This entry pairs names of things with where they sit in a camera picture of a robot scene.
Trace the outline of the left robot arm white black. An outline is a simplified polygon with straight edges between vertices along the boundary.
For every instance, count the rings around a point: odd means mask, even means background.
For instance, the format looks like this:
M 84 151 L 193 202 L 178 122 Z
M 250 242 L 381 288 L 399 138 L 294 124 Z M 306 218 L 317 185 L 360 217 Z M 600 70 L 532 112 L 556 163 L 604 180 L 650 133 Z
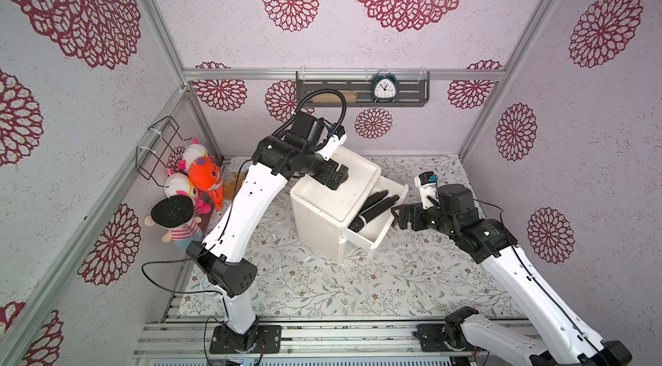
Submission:
M 331 159 L 346 136 L 332 136 L 319 151 L 300 137 L 268 136 L 258 144 L 251 165 L 231 207 L 203 241 L 193 241 L 186 253 L 221 293 L 232 333 L 243 336 L 256 322 L 248 289 L 257 267 L 244 258 L 253 232 L 276 195 L 295 174 L 311 176 L 336 190 L 348 178 L 348 167 Z

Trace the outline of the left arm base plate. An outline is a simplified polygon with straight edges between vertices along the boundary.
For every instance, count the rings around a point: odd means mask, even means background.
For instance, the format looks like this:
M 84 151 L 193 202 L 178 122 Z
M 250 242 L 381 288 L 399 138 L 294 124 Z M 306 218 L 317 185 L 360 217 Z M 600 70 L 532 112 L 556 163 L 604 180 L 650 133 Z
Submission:
M 281 326 L 253 324 L 246 333 L 233 332 L 227 324 L 217 326 L 210 343 L 210 354 L 274 354 L 280 352 Z

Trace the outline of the white three-drawer cabinet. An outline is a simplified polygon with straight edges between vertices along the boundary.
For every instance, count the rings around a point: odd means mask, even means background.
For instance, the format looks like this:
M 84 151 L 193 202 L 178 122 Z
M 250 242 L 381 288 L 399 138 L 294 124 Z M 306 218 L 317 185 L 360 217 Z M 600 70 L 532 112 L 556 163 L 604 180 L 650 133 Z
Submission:
M 345 255 L 345 232 L 381 176 L 381 167 L 345 147 L 331 159 L 348 168 L 348 179 L 332 190 L 305 176 L 291 189 L 299 240 L 336 263 Z

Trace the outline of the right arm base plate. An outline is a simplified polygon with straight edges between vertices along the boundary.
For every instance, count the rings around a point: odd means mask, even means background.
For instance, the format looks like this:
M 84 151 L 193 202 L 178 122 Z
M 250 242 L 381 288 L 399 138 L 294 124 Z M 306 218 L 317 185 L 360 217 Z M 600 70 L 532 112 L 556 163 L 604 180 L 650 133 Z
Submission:
M 453 324 L 419 324 L 413 336 L 423 352 L 471 352 L 474 349 L 460 327 Z

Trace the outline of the white top drawer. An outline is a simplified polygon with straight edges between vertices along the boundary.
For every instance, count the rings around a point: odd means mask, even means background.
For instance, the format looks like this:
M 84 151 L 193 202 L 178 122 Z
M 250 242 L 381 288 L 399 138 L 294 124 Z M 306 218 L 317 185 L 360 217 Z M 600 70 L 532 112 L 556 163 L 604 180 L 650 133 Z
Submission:
M 407 184 L 401 185 L 384 176 L 380 176 L 371 189 L 370 194 L 372 195 L 382 190 L 388 190 L 386 197 L 399 195 L 398 201 L 392 205 L 396 207 L 403 204 L 410 187 Z M 372 258 L 377 254 L 379 245 L 381 245 L 383 239 L 386 237 L 393 221 L 394 216 L 389 209 L 386 209 L 382 214 L 379 214 L 379 216 L 365 225 L 358 233 L 354 233 L 351 230 L 344 231 L 340 245 L 343 245 L 347 250 L 350 245 L 363 249 L 367 252 L 367 257 Z

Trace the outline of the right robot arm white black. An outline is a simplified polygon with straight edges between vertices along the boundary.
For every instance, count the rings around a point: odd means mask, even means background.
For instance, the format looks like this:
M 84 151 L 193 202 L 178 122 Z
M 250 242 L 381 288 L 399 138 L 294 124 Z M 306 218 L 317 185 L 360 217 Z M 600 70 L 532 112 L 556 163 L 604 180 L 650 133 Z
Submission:
M 433 230 L 450 238 L 508 292 L 536 329 L 528 338 L 472 307 L 449 314 L 442 340 L 454 349 L 487 350 L 512 365 L 628 365 L 633 359 L 619 340 L 605 340 L 553 290 L 514 236 L 496 219 L 483 219 L 472 191 L 443 185 L 434 197 L 425 189 L 416 204 L 393 207 L 402 230 Z

